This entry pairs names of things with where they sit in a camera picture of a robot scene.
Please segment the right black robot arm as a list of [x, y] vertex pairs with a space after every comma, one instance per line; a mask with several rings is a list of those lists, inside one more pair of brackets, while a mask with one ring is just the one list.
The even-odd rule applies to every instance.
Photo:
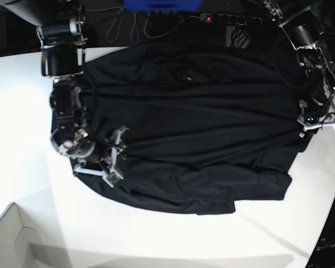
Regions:
[[122, 135], [128, 128], [115, 129], [105, 140], [89, 127], [78, 82], [85, 74], [84, 24], [84, 7], [77, 1], [64, 1], [52, 22], [36, 28], [42, 50], [41, 73], [54, 80], [50, 105], [56, 129], [50, 140], [57, 153], [76, 161], [76, 174], [100, 176], [113, 187], [123, 179], [117, 159], [126, 148]]

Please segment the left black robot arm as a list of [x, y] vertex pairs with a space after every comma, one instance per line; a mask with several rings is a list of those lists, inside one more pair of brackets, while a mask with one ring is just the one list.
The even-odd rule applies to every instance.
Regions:
[[335, 61], [323, 26], [313, 12], [316, 1], [262, 1], [262, 4], [295, 50], [298, 64], [310, 83], [309, 96], [299, 102], [298, 122], [303, 126], [300, 136], [324, 127], [335, 132]]

